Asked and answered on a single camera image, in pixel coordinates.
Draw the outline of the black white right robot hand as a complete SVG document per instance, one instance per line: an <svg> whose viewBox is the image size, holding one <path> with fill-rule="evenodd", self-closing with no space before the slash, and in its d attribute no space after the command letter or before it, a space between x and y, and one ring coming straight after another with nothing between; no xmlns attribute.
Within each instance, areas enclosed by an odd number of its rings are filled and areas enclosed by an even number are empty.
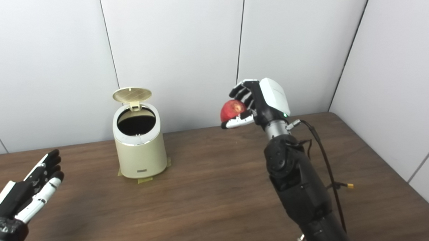
<svg viewBox="0 0 429 241"><path fill-rule="evenodd" d="M233 87L229 97L244 104L246 110L221 122L222 129L234 129L255 123L265 130L273 121L289 124L290 107L284 90L270 78L244 79Z"/></svg>

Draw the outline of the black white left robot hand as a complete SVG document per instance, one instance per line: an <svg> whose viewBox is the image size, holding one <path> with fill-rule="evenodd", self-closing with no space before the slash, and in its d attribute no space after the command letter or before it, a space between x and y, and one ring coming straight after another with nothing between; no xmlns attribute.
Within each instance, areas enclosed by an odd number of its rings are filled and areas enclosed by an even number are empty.
<svg viewBox="0 0 429 241"><path fill-rule="evenodd" d="M5 185L0 192L0 241L27 238L28 224L64 179L60 162L60 151L54 149L45 154L22 181L9 181Z"/></svg>

